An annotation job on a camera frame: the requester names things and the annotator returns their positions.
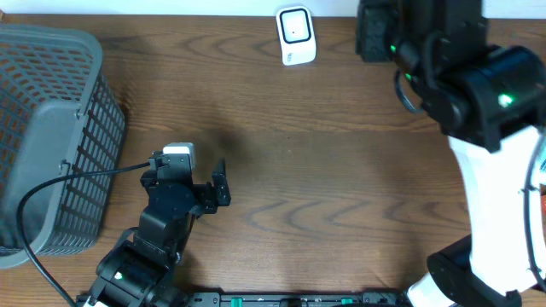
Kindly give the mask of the red snack package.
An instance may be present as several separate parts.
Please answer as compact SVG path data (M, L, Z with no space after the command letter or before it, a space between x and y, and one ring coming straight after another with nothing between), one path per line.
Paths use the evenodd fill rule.
M541 195L541 207L543 215L546 214L546 195Z

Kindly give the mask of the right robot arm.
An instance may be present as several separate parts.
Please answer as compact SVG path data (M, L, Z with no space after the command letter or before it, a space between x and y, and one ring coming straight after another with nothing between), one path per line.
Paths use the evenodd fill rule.
M471 232L427 258L407 306L519 306L545 288L540 172L545 66L523 46L487 41L479 1L362 1L356 52L396 64L396 95L446 135Z

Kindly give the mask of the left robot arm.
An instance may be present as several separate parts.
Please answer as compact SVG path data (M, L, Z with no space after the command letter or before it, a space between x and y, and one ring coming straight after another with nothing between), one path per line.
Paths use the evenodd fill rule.
M140 183L148 195L139 224L127 229L96 268L78 306L185 306L190 296L173 284L195 220L229 206L225 162L212 179L196 184L189 153L155 153Z

